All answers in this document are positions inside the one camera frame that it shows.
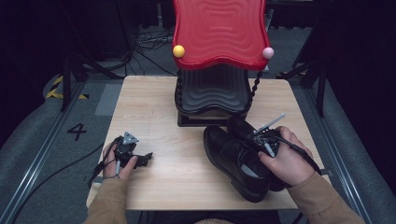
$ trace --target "pink ball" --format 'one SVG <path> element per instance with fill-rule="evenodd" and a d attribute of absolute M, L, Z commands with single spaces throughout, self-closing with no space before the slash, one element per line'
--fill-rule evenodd
<path fill-rule="evenodd" d="M 262 56 L 264 59 L 271 59 L 274 56 L 274 50 L 272 48 L 265 48 L 262 51 Z"/>

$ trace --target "person's left hand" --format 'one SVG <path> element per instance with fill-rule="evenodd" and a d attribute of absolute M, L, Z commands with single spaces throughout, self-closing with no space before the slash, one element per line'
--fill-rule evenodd
<path fill-rule="evenodd" d="M 110 147 L 110 144 L 107 145 L 105 150 L 103 150 L 103 156 L 106 155 L 108 148 Z M 115 160 L 115 154 L 114 150 L 116 149 L 117 144 L 114 144 L 113 148 L 110 149 L 108 156 L 105 160 L 105 164 L 107 166 L 103 170 L 103 178 L 111 178 L 116 176 L 116 166 L 117 162 Z M 136 165 L 137 162 L 137 156 L 133 156 L 128 163 L 125 165 L 124 168 L 120 167 L 120 173 L 119 173 L 119 178 L 123 180 L 128 180 L 129 175 L 131 174 L 132 170 L 134 169 L 134 166 Z"/>

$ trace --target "sleeve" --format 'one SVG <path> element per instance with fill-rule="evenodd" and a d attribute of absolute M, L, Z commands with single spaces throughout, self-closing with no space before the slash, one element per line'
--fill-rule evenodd
<path fill-rule="evenodd" d="M 105 179 L 88 208 L 84 223 L 126 224 L 127 186 L 127 181 L 119 178 Z"/>
<path fill-rule="evenodd" d="M 288 191 L 310 223 L 364 223 L 318 173 Z"/>

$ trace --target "number 4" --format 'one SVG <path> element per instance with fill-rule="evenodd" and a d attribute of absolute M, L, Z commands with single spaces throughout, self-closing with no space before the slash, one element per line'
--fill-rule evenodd
<path fill-rule="evenodd" d="M 84 124 L 79 123 L 78 125 L 74 126 L 73 128 L 67 130 L 68 133 L 76 133 L 76 139 L 75 141 L 78 141 L 79 135 L 82 133 L 86 133 L 87 131 L 83 131 L 82 128 L 84 127 Z"/>

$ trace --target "hand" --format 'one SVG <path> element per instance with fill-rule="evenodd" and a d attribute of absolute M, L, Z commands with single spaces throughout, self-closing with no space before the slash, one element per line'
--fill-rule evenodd
<path fill-rule="evenodd" d="M 280 126 L 276 129 L 281 132 L 281 135 L 285 140 L 302 148 L 312 158 L 312 152 L 304 146 L 302 142 L 300 142 L 297 136 L 292 133 L 289 128 Z M 303 159 L 303 157 L 283 142 L 279 145 L 279 151 L 277 152 L 276 157 L 271 158 L 263 152 L 259 152 L 259 157 L 262 163 L 264 163 L 264 165 L 267 166 L 274 175 L 292 187 L 303 183 L 315 173 L 315 170 Z"/>
<path fill-rule="evenodd" d="M 110 147 L 110 144 L 107 145 L 105 150 L 103 150 L 103 156 L 106 155 L 109 147 Z M 116 174 L 117 162 L 115 160 L 116 156 L 114 153 L 114 150 L 116 149 L 116 147 L 117 147 L 117 144 L 114 144 L 113 148 L 110 149 L 108 156 L 105 160 L 105 164 L 107 164 L 107 166 L 103 170 L 103 178 L 111 178 L 111 177 L 115 176 L 115 174 Z M 133 156 L 128 161 L 128 163 L 125 165 L 124 168 L 120 167 L 119 178 L 123 179 L 123 180 L 128 180 L 129 175 L 131 174 L 132 170 L 134 169 L 134 166 L 136 165 L 136 162 L 137 162 L 137 157 Z"/>

